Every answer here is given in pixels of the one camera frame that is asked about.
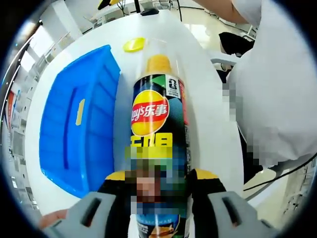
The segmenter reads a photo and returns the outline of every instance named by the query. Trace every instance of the window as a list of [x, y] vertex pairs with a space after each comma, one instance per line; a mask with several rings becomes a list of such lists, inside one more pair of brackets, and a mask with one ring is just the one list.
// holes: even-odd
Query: window
[[29, 72], [32, 66], [35, 64], [35, 60], [30, 56], [30, 54], [26, 51], [21, 59], [21, 66], [25, 69], [25, 71]]
[[54, 41], [43, 26], [37, 29], [30, 41], [30, 47], [39, 57], [44, 55], [53, 44]]

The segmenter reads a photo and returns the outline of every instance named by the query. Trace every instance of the hand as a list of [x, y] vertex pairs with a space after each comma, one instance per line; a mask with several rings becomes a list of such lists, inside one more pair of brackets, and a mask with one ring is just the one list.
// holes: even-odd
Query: hand
[[43, 216], [39, 222], [40, 229], [44, 229], [50, 225], [52, 225], [58, 219], [65, 219], [68, 209], [59, 210], [56, 212], [49, 213]]

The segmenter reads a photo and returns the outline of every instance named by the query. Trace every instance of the person's arm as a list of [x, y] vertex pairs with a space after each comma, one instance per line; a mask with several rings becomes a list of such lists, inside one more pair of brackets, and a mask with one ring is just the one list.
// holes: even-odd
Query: person's arm
[[194, 0], [224, 20], [233, 23], [248, 23], [232, 4], [232, 0]]

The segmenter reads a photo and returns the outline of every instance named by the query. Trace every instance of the lay's logo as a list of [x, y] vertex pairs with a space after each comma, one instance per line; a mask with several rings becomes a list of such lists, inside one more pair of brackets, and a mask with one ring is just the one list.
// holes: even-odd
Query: lay's logo
[[146, 136], [158, 131], [169, 113], [166, 97], [153, 90], [144, 90], [134, 99], [131, 129], [137, 136]]

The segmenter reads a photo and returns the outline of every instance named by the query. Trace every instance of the barcode label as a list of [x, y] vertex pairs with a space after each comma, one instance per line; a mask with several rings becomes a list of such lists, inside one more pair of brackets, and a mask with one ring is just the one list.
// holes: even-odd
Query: barcode label
[[166, 95], [180, 99], [178, 78], [166, 75]]

